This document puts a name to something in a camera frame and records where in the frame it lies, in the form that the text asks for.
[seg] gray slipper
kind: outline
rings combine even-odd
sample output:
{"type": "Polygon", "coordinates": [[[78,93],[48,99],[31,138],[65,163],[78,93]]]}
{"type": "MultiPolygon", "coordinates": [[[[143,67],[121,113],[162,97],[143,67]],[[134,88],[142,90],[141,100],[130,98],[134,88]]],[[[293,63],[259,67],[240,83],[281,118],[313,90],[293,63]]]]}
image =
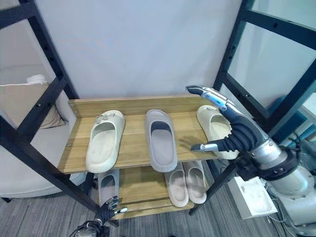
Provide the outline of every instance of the gray slipper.
{"type": "Polygon", "coordinates": [[[171,118],[161,110],[149,110],[145,119],[145,131],[154,170],[174,170],[178,157],[171,118]]]}
{"type": "Polygon", "coordinates": [[[111,169],[98,174],[99,203],[102,206],[108,199],[119,197],[119,169],[111,169]]]}

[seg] white backdrop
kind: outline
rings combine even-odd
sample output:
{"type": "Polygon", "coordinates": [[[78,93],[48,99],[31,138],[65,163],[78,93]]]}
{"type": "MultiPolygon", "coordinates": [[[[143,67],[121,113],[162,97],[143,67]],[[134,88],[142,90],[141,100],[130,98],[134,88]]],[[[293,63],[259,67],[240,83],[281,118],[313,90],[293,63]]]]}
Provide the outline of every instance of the white backdrop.
{"type": "Polygon", "coordinates": [[[212,86],[240,0],[38,0],[81,98],[212,86]]]}

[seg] slide sandal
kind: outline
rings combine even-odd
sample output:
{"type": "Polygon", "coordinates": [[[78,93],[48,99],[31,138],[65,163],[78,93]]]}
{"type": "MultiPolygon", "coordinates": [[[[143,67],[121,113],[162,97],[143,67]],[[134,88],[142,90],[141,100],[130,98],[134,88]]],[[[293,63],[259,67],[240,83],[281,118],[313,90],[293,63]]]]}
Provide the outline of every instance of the slide sandal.
{"type": "Polygon", "coordinates": [[[85,161],[91,173],[102,173],[114,166],[124,127],[125,118],[120,111],[110,110],[97,117],[85,161]]]}
{"type": "MultiPolygon", "coordinates": [[[[208,141],[223,139],[231,133],[232,128],[229,121],[221,115],[216,107],[202,105],[197,110],[197,119],[208,141]]],[[[222,159],[235,159],[238,155],[238,151],[214,153],[218,158],[222,159]]]]}
{"type": "Polygon", "coordinates": [[[192,202],[201,204],[206,200],[206,185],[202,162],[200,160],[183,163],[189,198],[192,202]]]}
{"type": "Polygon", "coordinates": [[[109,198],[119,197],[119,169],[98,174],[98,190],[100,206],[109,198]]]}
{"type": "Polygon", "coordinates": [[[182,163],[178,163],[173,171],[165,173],[164,177],[172,204],[177,207],[185,206],[189,201],[189,195],[182,163]]]}
{"type": "Polygon", "coordinates": [[[172,121],[161,110],[149,110],[145,118],[151,165],[158,172],[170,172],[177,166],[178,157],[172,121]]]}

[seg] black metal frame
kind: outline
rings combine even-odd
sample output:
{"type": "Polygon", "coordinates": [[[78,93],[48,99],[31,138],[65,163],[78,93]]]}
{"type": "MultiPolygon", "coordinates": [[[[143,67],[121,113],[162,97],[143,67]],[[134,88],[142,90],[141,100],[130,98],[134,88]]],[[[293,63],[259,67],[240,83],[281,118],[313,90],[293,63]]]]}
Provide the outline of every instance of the black metal frame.
{"type": "MultiPolygon", "coordinates": [[[[310,94],[316,90],[316,60],[313,61],[290,93],[270,115],[270,113],[228,73],[246,22],[284,36],[314,50],[316,50],[316,29],[251,10],[253,2],[254,0],[243,0],[240,5],[235,25],[213,88],[219,91],[222,84],[224,84],[252,114],[257,123],[273,138],[310,94]]],[[[214,161],[208,160],[207,165],[215,179],[213,185],[206,192],[206,200],[209,200],[218,189],[229,181],[232,175],[237,171],[237,167],[232,161],[224,172],[218,175],[214,161]]],[[[203,205],[204,204],[195,205],[189,214],[193,215],[203,205]]]]}
{"type": "Polygon", "coordinates": [[[56,78],[17,129],[10,126],[2,117],[0,118],[1,145],[73,199],[88,209],[96,211],[99,205],[88,196],[94,174],[87,174],[86,181],[82,185],[83,190],[81,190],[69,180],[69,175],[60,172],[30,144],[62,90],[65,91],[69,99],[78,99],[79,97],[63,67],[34,0],[20,0],[20,5],[1,10],[0,29],[26,19],[29,21],[56,78]]]}
{"type": "MultiPolygon", "coordinates": [[[[251,10],[253,2],[254,0],[243,0],[241,3],[213,88],[220,90],[222,84],[226,85],[233,95],[249,110],[261,127],[268,132],[270,136],[273,136],[316,89],[316,60],[311,64],[276,111],[270,115],[268,111],[228,73],[246,22],[315,50],[316,30],[251,10]]],[[[66,194],[90,210],[96,211],[99,206],[87,195],[89,184],[91,184],[93,180],[93,174],[89,173],[87,175],[87,182],[84,185],[83,192],[69,180],[69,175],[60,172],[30,144],[41,122],[46,117],[51,105],[55,103],[60,92],[64,90],[69,99],[77,99],[78,95],[61,63],[34,0],[20,0],[20,3],[21,5],[19,6],[0,11],[0,29],[21,20],[28,19],[40,46],[56,74],[56,78],[16,130],[3,118],[0,118],[1,145],[66,194]]],[[[211,170],[214,169],[213,161],[209,160],[207,163],[211,170]]],[[[231,163],[207,191],[207,199],[210,199],[210,197],[229,180],[235,170],[236,166],[234,163],[231,163]]],[[[201,205],[191,209],[190,214],[192,215],[199,207],[201,207],[201,205]]]]}

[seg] lower shelf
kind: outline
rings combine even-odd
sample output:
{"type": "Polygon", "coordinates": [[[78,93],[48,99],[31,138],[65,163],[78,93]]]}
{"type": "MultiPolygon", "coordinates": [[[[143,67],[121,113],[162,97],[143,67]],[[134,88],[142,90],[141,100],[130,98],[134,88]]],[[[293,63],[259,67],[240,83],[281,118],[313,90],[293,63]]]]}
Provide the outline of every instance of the lower shelf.
{"type": "Polygon", "coordinates": [[[181,211],[181,210],[191,209],[193,208],[193,206],[194,204],[192,202],[189,202],[184,207],[176,207],[172,205],[172,206],[157,207],[157,208],[151,208],[151,209],[145,209],[145,210],[128,211],[127,213],[117,215],[113,219],[119,220],[119,219],[126,219],[126,218],[132,218],[132,217],[137,217],[137,216],[159,214],[159,213],[170,212],[170,211],[181,211]]]}
{"type": "Polygon", "coordinates": [[[125,206],[128,212],[115,219],[186,210],[194,204],[189,202],[181,208],[174,206],[169,199],[164,174],[146,166],[120,170],[118,207],[125,206]]]}

